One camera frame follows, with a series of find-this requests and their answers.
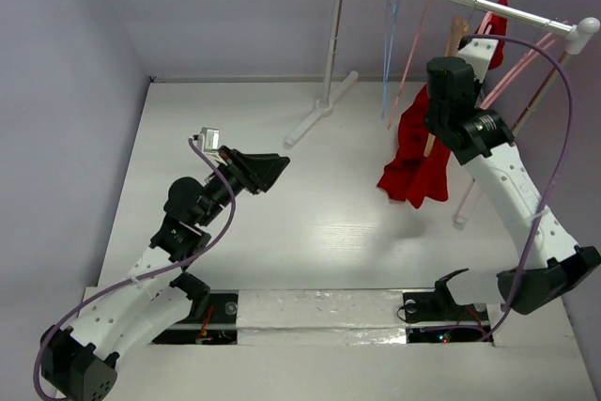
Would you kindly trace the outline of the red t shirt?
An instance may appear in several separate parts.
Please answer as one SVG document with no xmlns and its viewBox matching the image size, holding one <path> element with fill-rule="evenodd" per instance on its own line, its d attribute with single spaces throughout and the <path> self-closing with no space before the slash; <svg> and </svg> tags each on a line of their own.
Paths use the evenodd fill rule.
<svg viewBox="0 0 601 401">
<path fill-rule="evenodd" d="M 498 16 L 498 28 L 494 34 L 505 35 L 507 22 L 507 19 Z M 428 157 L 424 156 L 429 134 L 424 124 L 428 102 L 427 85 L 424 85 L 400 116 L 396 154 L 384 166 L 377 185 L 390 200 L 409 202 L 414 208 L 420 208 L 426 198 L 438 202 L 449 199 L 447 165 L 451 151 L 436 138 L 431 153 Z"/>
</svg>

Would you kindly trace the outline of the thick pink plastic hanger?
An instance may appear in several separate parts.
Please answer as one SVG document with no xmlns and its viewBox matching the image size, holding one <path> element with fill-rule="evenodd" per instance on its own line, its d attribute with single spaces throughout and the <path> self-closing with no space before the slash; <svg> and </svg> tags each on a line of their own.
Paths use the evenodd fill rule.
<svg viewBox="0 0 601 401">
<path fill-rule="evenodd" d="M 498 28 L 498 16 L 488 11 L 476 30 L 478 35 L 494 34 Z"/>
</svg>

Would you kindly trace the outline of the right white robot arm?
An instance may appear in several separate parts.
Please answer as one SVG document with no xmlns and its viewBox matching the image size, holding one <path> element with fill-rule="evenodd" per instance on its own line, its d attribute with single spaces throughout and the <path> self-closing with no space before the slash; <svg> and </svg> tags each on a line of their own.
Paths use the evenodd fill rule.
<svg viewBox="0 0 601 401">
<path fill-rule="evenodd" d="M 427 63 L 424 124 L 480 186 L 520 251 L 517 267 L 498 273 L 497 285 L 506 308 L 528 315 L 578 286 L 599 267 L 600 253 L 579 245 L 548 206 L 567 152 L 561 151 L 539 192 L 509 126 L 496 111 L 476 103 L 497 44 L 507 39 L 468 35 L 457 55 Z"/>
</svg>

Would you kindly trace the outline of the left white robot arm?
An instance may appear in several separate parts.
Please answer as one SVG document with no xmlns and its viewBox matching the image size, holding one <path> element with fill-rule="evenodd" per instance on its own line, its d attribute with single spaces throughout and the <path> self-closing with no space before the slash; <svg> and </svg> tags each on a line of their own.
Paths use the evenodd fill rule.
<svg viewBox="0 0 601 401">
<path fill-rule="evenodd" d="M 244 154 L 222 146 L 205 182 L 181 177 L 170 186 L 158 232 L 125 279 L 83 301 L 46 331 L 34 365 L 40 383 L 49 382 L 63 400 L 102 400 L 113 389 L 126 353 L 151 342 L 182 319 L 196 321 L 208 309 L 209 287 L 189 266 L 219 237 L 206 232 L 227 208 L 234 213 L 243 191 L 267 192 L 290 163 L 277 153 Z"/>
</svg>

